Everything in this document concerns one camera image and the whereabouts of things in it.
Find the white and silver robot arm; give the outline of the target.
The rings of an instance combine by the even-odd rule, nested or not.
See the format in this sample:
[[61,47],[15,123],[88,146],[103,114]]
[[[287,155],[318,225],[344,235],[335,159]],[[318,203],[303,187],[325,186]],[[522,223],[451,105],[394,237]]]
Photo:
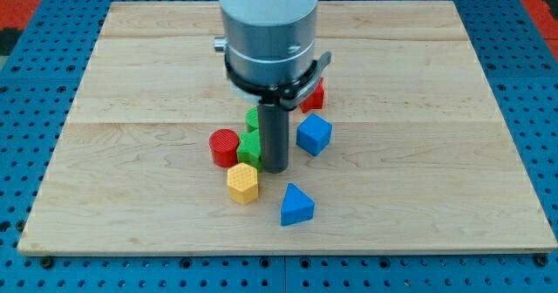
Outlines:
[[331,61],[315,58],[318,0],[219,0],[232,85],[259,104],[290,111],[316,90]]

